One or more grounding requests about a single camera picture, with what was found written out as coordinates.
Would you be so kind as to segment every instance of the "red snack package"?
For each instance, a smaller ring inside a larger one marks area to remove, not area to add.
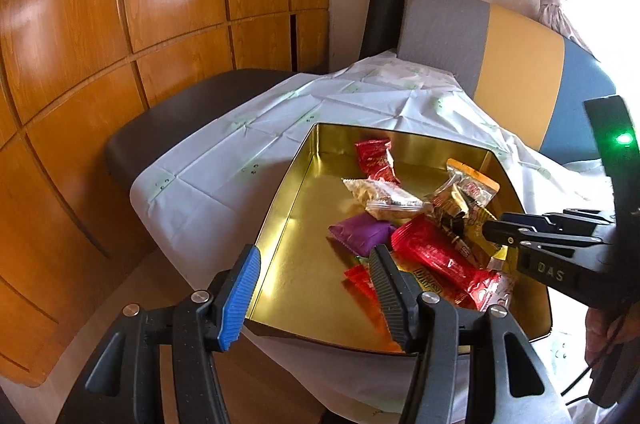
[[[469,294],[480,310],[497,272],[478,270],[453,247],[450,239],[424,214],[399,227],[391,246],[400,256],[426,265]]]
[[[371,180],[394,182],[400,185],[394,171],[394,160],[391,156],[391,139],[363,140],[356,143],[358,165]]]
[[[403,258],[396,252],[391,253],[391,257],[396,262],[396,267],[398,267],[399,270],[409,272],[414,276],[422,290],[435,292],[454,305],[465,309],[473,309],[476,307],[466,292],[462,292],[458,287],[452,285],[448,280],[439,277],[423,264]]]
[[[373,301],[376,305],[380,304],[378,302],[378,296],[376,295],[376,290],[373,287],[369,271],[364,267],[364,265],[360,264],[355,267],[351,267],[344,271],[344,275],[367,298]]]
[[[513,276],[502,272],[496,272],[495,277],[491,281],[491,285],[487,289],[484,301],[482,302],[482,311],[487,310],[491,305],[502,305],[509,308],[515,280]]]

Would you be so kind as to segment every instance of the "chair backrest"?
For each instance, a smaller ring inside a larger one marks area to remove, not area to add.
[[[406,0],[398,57],[452,72],[502,127],[559,163],[598,157],[582,102],[616,93],[594,57],[481,0]]]

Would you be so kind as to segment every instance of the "snack bag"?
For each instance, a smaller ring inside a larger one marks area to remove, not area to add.
[[[455,159],[447,160],[447,172],[449,177],[456,178],[458,187],[463,193],[469,195],[484,208],[500,190],[498,182]]]
[[[448,227],[440,226],[440,229],[444,234],[447,235],[447,238],[449,238],[451,244],[453,245],[453,248],[471,265],[473,265],[477,269],[486,268],[486,266],[488,265],[488,260],[485,264],[482,264],[481,261],[477,260],[472,247],[463,238],[456,235]]]
[[[372,248],[386,244],[395,227],[380,222],[369,213],[362,213],[329,226],[329,234],[356,256],[369,256]]]
[[[470,243],[474,260],[480,263],[480,267],[485,268],[489,265],[489,260],[499,253],[500,257],[506,258],[507,247],[489,242],[482,235],[482,225],[487,220],[495,220],[495,216],[471,199],[468,204],[469,216],[465,220],[465,239]]]
[[[447,160],[447,172],[449,180],[431,195],[427,195],[426,200],[433,205],[438,223],[440,224],[443,218],[448,217],[446,224],[455,224],[451,229],[458,233],[462,226],[452,220],[466,218],[468,215],[468,205],[464,195],[468,195],[480,206],[486,207],[500,190],[500,184],[455,159]]]
[[[392,252],[391,257],[396,262],[399,270],[409,272],[415,277],[422,290],[435,292],[437,295],[459,307],[467,309],[475,308],[474,303],[466,292],[462,292],[462,290],[453,286],[444,278],[437,277],[436,273],[431,272],[417,261],[403,258],[396,252]]]
[[[412,274],[422,290],[435,292],[444,299],[462,308],[474,309],[476,306],[471,298],[462,290],[453,286],[445,279],[437,277],[425,266],[402,258],[396,252],[391,253],[391,257],[396,262],[398,270]],[[345,277],[369,299],[378,304],[378,296],[369,273],[369,263],[364,259],[358,259],[360,264],[345,271]]]
[[[514,287],[515,279],[513,276],[501,272],[496,273],[496,276],[487,289],[481,310],[485,311],[491,305],[502,305],[508,309],[511,304]]]
[[[367,213],[378,220],[403,224],[424,208],[420,198],[392,182],[372,179],[342,179],[342,182]]]
[[[469,206],[458,184],[449,179],[445,188],[439,188],[431,198],[434,219],[441,227],[447,227],[453,233],[462,235],[465,230],[464,219],[469,214]]]
[[[371,180],[382,180],[400,185],[391,156],[391,139],[371,139],[356,143],[358,165]]]
[[[344,271],[345,277],[354,284],[354,286],[362,292],[367,298],[379,305],[376,290],[373,288],[373,282],[369,275],[369,269],[363,264],[356,265]]]
[[[424,264],[469,294],[478,310],[492,279],[498,274],[474,268],[424,214],[396,229],[391,235],[391,245],[400,256]]]

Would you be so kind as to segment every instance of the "yellow stripe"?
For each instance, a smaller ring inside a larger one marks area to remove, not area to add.
[[[561,35],[492,4],[474,101],[527,146],[539,149],[556,104],[563,61]]]

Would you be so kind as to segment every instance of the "blue gripper pad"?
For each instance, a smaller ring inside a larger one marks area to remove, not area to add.
[[[218,297],[222,301],[222,306],[218,306],[218,314],[222,316],[218,326],[218,346],[221,352],[226,352],[231,343],[240,337],[244,316],[254,295],[258,276],[260,251],[255,245],[246,245],[229,272]]]

